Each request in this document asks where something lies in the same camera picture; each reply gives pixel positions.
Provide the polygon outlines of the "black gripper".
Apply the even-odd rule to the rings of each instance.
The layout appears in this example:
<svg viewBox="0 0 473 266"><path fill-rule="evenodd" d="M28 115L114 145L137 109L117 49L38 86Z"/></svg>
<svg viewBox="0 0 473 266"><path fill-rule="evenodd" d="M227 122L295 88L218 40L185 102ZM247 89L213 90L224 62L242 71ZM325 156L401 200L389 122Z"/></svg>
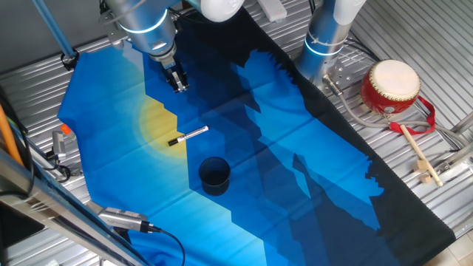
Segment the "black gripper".
<svg viewBox="0 0 473 266"><path fill-rule="evenodd" d="M174 92L184 92L189 88L186 73L180 62L161 64L161 68Z"/></svg>

